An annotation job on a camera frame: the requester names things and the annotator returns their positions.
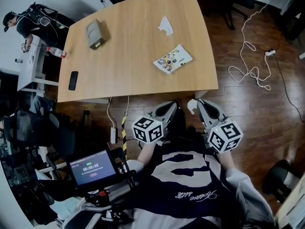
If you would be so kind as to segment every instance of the smartphone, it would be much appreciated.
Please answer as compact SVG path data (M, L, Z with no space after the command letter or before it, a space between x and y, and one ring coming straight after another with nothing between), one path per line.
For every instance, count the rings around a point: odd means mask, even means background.
M76 88L76 82L77 82L77 76L78 71L72 71L70 76L70 82L69 82L69 90L74 91Z

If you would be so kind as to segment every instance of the digital timer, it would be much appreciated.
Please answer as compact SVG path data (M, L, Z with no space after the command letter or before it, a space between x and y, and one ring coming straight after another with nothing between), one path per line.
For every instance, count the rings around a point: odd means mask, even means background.
M99 167L99 164L94 164L94 165L91 165L91 166L88 166L88 167L84 167L82 170L83 171L88 171L88 170L92 170L94 168L97 168Z

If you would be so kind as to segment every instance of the jersey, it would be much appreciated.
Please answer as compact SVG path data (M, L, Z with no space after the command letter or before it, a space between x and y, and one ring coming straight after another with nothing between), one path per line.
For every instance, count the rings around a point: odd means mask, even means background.
M27 11L17 16L16 23L17 32L25 39L30 34L33 34L41 38L50 47L54 47L58 41L56 26L53 26L52 24L49 24L48 26L42 26L40 24L34 23Z
M144 228L143 218L148 225L165 223L150 228L223 228L225 221L231 226L237 223L236 198L221 182L221 166L213 149L171 137L156 146L147 172L137 192L137 223L132 228Z

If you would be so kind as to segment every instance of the table leg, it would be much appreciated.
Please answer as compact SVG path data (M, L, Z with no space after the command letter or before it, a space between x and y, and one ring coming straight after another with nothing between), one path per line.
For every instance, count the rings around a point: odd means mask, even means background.
M93 98L93 99L77 100L77 102L91 103L91 104L108 104L109 100L106 98Z
M20 91L24 91L24 92L32 92L32 93L40 93L40 94L43 94L45 93L44 90L37 90L37 89L30 89L30 88L22 88L20 89Z
M34 78L34 82L42 83L42 84L46 84L46 85L58 86L58 82L47 81L47 80L39 79L39 78Z
M195 99L202 98L202 96L205 95L207 92L208 92L208 90L196 91L195 92Z
M305 53L301 54L301 55L299 56L299 58L300 58L300 59L304 59L304 58L305 58Z

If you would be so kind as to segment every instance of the person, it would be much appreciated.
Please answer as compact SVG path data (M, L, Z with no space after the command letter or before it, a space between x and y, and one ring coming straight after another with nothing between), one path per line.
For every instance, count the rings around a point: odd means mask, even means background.
M30 109L29 111L31 111L34 114L38 114L41 115L43 114L43 112L46 111L53 111L56 105L56 101L55 100L49 100L47 98L44 97L40 97L38 95L36 95L33 100L31 101L30 104ZM0 131L4 130L4 120L0 121Z
M286 25L295 18L299 13L301 13L294 27L287 31ZM284 36L288 40L295 40L305 28L305 0L294 0L288 10L284 13L282 17L282 27L284 31Z
M144 145L128 164L142 179L130 199L133 222L120 228L275 228L269 205L231 152L207 149L194 127L170 131L162 146Z
M53 23L47 26L35 23L27 11L16 14L7 13L3 18L4 31L16 26L17 32L26 39L25 51L28 52L33 41L33 35L40 37L48 47L56 47L63 50L67 32L58 29Z

